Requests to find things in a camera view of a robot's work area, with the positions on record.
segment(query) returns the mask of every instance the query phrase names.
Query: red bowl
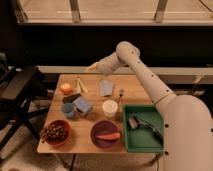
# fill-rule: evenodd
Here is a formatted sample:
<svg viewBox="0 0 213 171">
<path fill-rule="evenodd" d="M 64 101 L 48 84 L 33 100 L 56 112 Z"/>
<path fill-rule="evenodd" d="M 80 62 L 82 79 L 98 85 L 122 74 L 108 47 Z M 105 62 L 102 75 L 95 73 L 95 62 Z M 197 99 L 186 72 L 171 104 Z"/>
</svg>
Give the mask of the red bowl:
<svg viewBox="0 0 213 171">
<path fill-rule="evenodd" d="M 47 127 L 49 127 L 50 125 L 54 124 L 56 127 L 57 126 L 62 126 L 62 128 L 67 132 L 67 135 L 65 137 L 65 139 L 61 140 L 61 139 L 46 139 L 45 141 L 54 147 L 58 147 L 63 145 L 71 136 L 71 127 L 69 125 L 68 122 L 64 121 L 64 120 L 55 120 L 53 122 L 51 122 Z"/>
<path fill-rule="evenodd" d="M 110 134 L 119 132 L 117 126 L 107 120 L 97 122 L 91 130 L 90 137 L 94 145 L 100 148 L 112 147 L 119 139 L 116 140 L 102 140 L 97 138 L 98 135 Z"/>
</svg>

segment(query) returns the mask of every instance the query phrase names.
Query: wooden table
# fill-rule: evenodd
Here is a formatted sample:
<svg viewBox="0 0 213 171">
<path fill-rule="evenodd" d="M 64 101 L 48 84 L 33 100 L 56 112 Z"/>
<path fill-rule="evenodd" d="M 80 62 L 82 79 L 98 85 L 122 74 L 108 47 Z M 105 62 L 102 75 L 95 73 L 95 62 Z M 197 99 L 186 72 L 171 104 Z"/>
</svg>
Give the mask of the wooden table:
<svg viewBox="0 0 213 171">
<path fill-rule="evenodd" d="M 59 87 L 62 83 L 68 82 L 73 87 L 76 87 L 76 77 L 79 76 L 82 82 L 89 90 L 88 93 L 82 93 L 81 95 L 88 100 L 93 106 L 93 110 L 87 118 L 81 118 L 76 116 L 74 119 L 67 119 L 61 112 L 60 108 L 63 104 L 62 99 L 64 95 L 60 91 Z M 109 79 L 114 82 L 115 87 L 113 95 L 110 97 L 101 97 L 99 93 L 99 82 L 101 79 Z M 107 118 L 103 114 L 102 103 L 105 100 L 113 99 L 118 100 L 119 90 L 124 89 L 124 96 L 122 98 L 122 105 L 124 104 L 149 104 L 151 103 L 149 96 L 141 86 L 135 75 L 111 75 L 104 77 L 99 74 L 61 74 L 58 80 L 57 88 L 50 106 L 45 125 L 50 122 L 63 119 L 70 123 L 72 128 L 71 138 L 61 147 L 53 148 L 47 143 L 39 142 L 37 151 L 39 153 L 127 153 L 124 148 L 124 142 L 121 139 L 114 147 L 110 149 L 100 149 L 96 147 L 90 139 L 90 130 L 92 126 Z M 116 123 L 122 132 L 122 122 L 117 117 L 115 120 L 111 120 Z"/>
</svg>

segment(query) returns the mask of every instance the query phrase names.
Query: white cup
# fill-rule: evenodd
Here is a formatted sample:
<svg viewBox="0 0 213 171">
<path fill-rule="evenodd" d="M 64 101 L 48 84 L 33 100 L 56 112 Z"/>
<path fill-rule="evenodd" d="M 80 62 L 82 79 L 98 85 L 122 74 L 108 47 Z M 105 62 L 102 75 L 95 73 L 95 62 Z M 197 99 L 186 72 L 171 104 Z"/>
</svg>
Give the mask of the white cup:
<svg viewBox="0 0 213 171">
<path fill-rule="evenodd" d="M 106 100 L 102 104 L 102 108 L 104 111 L 104 115 L 108 118 L 112 118 L 116 115 L 116 112 L 118 110 L 118 103 L 114 100 Z"/>
</svg>

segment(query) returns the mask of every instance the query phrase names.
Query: blue cup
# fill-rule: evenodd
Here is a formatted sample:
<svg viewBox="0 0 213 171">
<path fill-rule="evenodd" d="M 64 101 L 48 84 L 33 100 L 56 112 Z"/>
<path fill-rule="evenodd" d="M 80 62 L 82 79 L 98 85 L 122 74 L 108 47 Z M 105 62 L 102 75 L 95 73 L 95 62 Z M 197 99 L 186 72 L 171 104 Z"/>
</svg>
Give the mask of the blue cup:
<svg viewBox="0 0 213 171">
<path fill-rule="evenodd" d="M 73 118 L 75 115 L 75 105 L 73 103 L 64 103 L 61 106 L 61 111 L 67 118 Z"/>
</svg>

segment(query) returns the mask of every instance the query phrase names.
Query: small container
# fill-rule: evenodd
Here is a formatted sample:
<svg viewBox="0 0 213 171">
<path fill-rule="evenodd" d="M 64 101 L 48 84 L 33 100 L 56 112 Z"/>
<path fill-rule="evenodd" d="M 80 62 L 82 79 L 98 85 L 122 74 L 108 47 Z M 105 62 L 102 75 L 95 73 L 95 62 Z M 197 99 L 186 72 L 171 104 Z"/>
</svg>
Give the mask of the small container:
<svg viewBox="0 0 213 171">
<path fill-rule="evenodd" d="M 114 118 L 118 111 L 118 103 L 114 100 L 106 100 L 102 105 L 104 115 L 107 118 Z"/>
<path fill-rule="evenodd" d="M 61 111 L 67 118 L 73 118 L 75 115 L 75 105 L 73 103 L 64 103 L 61 106 Z"/>
</svg>

